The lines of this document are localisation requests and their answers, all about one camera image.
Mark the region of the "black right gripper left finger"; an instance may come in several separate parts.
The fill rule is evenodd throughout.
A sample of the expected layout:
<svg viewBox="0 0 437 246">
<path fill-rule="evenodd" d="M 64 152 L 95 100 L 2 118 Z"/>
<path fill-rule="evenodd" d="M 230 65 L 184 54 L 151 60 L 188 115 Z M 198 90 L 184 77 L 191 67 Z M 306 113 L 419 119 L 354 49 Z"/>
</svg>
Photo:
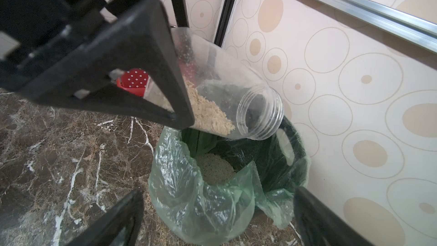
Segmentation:
<svg viewBox="0 0 437 246">
<path fill-rule="evenodd" d="M 74 238 L 70 246 L 134 246 L 144 212 L 142 191 L 135 189 Z"/>
</svg>

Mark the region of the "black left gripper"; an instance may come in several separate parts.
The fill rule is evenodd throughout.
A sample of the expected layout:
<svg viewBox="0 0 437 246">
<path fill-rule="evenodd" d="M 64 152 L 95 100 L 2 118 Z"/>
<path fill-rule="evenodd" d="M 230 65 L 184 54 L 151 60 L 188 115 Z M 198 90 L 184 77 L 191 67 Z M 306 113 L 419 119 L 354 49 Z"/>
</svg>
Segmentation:
<svg viewBox="0 0 437 246">
<path fill-rule="evenodd" d="M 1 87 L 40 105 L 132 116 L 175 129 L 193 125 L 163 4 L 139 1 L 1 0 L 1 32 L 19 43 L 1 57 Z M 103 7 L 115 15 L 132 8 L 75 49 L 50 50 L 42 64 L 27 62 L 66 26 Z M 187 27 L 185 0 L 173 0 L 173 8 L 177 24 Z M 113 84 L 134 68 L 153 79 L 172 111 Z"/>
</svg>

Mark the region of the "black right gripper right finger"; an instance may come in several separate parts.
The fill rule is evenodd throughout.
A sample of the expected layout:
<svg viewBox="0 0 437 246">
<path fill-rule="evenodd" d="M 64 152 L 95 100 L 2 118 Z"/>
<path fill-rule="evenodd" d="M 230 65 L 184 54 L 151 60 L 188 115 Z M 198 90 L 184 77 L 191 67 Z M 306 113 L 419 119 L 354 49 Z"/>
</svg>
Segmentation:
<svg viewBox="0 0 437 246">
<path fill-rule="evenodd" d="M 304 187 L 294 195 L 294 214 L 304 246 L 371 246 Z"/>
</svg>

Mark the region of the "red lid oatmeal jar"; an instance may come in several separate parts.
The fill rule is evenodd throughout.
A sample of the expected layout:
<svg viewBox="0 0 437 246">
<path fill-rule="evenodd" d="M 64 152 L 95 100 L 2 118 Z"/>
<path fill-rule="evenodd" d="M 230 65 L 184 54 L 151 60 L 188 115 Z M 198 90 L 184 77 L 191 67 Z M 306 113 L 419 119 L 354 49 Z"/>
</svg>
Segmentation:
<svg viewBox="0 0 437 246">
<path fill-rule="evenodd" d="M 147 39 L 147 119 L 232 140 L 262 141 L 279 128 L 279 94 L 251 67 L 186 27 Z"/>
</svg>

